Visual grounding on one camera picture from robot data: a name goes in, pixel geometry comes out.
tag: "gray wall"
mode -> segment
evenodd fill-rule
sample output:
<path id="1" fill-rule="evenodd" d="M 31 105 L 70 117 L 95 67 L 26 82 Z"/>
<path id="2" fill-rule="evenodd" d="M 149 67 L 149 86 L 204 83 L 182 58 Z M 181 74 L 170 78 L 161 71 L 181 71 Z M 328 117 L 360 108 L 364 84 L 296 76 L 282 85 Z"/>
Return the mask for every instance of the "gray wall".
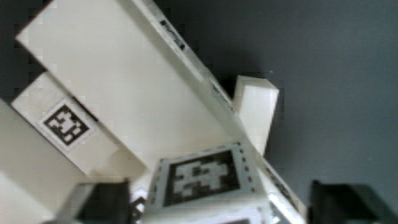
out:
<path id="1" fill-rule="evenodd" d="M 282 90 L 266 159 L 301 200 L 314 179 L 365 183 L 398 213 L 398 1 L 157 4 L 229 92 L 236 73 Z"/>

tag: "white panel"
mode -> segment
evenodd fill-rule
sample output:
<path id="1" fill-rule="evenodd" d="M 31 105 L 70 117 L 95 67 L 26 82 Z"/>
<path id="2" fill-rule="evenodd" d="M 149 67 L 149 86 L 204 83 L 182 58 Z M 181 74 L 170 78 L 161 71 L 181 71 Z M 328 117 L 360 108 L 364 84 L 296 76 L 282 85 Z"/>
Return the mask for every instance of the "white panel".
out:
<path id="1" fill-rule="evenodd" d="M 145 189 L 149 181 L 143 176 L 150 176 L 150 173 L 145 173 L 145 166 L 102 129 L 101 124 L 92 120 L 62 86 L 54 83 L 49 73 L 42 73 L 35 79 L 12 101 L 12 107 L 85 175 L 95 180 L 106 181 L 129 177 L 131 187 Z M 67 119 L 56 117 L 60 115 L 58 110 L 63 107 L 72 114 Z M 63 142 L 63 137 L 72 136 L 76 130 L 81 133 L 76 135 L 72 142 Z"/>
<path id="2" fill-rule="evenodd" d="M 127 0 L 54 0 L 17 40 L 149 168 L 243 136 Z"/>
<path id="3" fill-rule="evenodd" d="M 0 223 L 40 223 L 88 179 L 1 101 L 0 124 Z"/>
<path id="4" fill-rule="evenodd" d="M 241 120 L 248 140 L 264 154 L 269 124 L 278 90 L 266 79 L 237 76 L 234 90 L 234 111 Z"/>

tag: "black square pattern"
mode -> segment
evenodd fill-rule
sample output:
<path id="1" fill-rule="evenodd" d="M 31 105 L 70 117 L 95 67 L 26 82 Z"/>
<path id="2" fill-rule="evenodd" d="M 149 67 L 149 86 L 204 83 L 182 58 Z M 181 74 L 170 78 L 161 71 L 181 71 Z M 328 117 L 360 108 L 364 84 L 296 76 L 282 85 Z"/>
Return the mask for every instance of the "black square pattern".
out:
<path id="1" fill-rule="evenodd" d="M 44 120 L 44 126 L 47 127 L 65 146 L 72 144 L 88 131 L 88 126 L 85 125 L 65 104 L 60 106 L 58 110 Z"/>
<path id="2" fill-rule="evenodd" d="M 230 151 L 170 164 L 163 206 L 236 189 L 239 182 Z"/>
<path id="3" fill-rule="evenodd" d="M 145 199 L 138 197 L 129 206 L 131 206 L 131 224 L 136 224 L 143 213 Z"/>

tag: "white foam board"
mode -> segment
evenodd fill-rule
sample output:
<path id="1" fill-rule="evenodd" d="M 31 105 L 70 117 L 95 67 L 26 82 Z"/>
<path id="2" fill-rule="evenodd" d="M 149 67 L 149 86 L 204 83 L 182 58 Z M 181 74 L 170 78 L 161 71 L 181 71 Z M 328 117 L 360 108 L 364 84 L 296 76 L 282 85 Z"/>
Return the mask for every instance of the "white foam board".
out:
<path id="1" fill-rule="evenodd" d="M 0 223 L 42 223 L 88 178 L 1 100 L 0 124 Z"/>
<path id="2" fill-rule="evenodd" d="M 145 166 L 94 121 L 47 72 L 12 101 L 12 107 L 67 157 L 70 166 L 74 164 L 90 179 L 110 181 L 124 177 L 131 180 L 141 178 Z M 60 118 L 60 113 L 69 113 L 70 117 Z M 134 187 L 147 186 L 149 181 L 143 181 Z"/>
<path id="3" fill-rule="evenodd" d="M 17 40 L 149 169 L 245 135 L 127 0 L 54 0 Z"/>
<path id="4" fill-rule="evenodd" d="M 237 76 L 232 106 L 248 140 L 264 154 L 278 90 L 262 78 Z"/>

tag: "black object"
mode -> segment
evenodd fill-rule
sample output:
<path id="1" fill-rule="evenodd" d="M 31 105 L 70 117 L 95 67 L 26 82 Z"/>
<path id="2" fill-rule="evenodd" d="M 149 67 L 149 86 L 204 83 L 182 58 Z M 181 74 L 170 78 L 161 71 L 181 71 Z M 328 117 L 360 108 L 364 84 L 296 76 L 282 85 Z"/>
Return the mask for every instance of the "black object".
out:
<path id="1" fill-rule="evenodd" d="M 398 219 L 364 185 L 312 182 L 309 224 L 394 224 Z"/>
<path id="2" fill-rule="evenodd" d="M 56 218 L 46 224 L 125 224 L 131 219 L 127 181 L 79 184 Z"/>

